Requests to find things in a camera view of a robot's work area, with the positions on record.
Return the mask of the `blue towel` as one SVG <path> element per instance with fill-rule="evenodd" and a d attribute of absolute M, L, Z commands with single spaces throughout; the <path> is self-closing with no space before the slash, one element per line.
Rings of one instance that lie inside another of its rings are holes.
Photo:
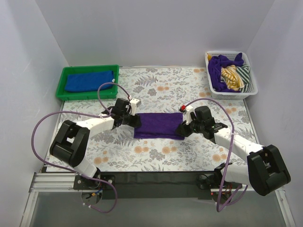
<path fill-rule="evenodd" d="M 114 83 L 115 81 L 114 72 L 112 70 L 70 74 L 67 77 L 64 90 L 67 92 L 97 91 L 102 84 L 109 82 Z M 112 84 L 106 84 L 100 90 L 110 89 L 112 86 Z"/>

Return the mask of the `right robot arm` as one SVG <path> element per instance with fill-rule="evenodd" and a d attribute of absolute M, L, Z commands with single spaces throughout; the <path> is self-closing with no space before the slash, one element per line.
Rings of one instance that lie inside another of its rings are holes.
<path fill-rule="evenodd" d="M 227 125 L 215 122 L 207 106 L 183 105 L 180 111 L 186 120 L 177 127 L 177 134 L 183 137 L 202 134 L 216 145 L 231 148 L 232 153 L 246 163 L 245 166 L 223 163 L 216 167 L 212 177 L 214 183 L 245 184 L 262 196 L 290 183 L 291 176 L 276 146 L 263 146 L 233 134 Z"/>

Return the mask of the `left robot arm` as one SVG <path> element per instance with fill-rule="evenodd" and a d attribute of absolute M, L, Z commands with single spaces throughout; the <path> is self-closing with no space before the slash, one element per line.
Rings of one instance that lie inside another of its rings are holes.
<path fill-rule="evenodd" d="M 80 122 L 64 121 L 50 146 L 50 154 L 68 164 L 77 173 L 90 179 L 99 179 L 100 170 L 85 157 L 89 139 L 120 125 L 141 127 L 140 116 L 136 113 L 140 104 L 139 99 L 118 98 L 114 106 L 98 117 Z"/>

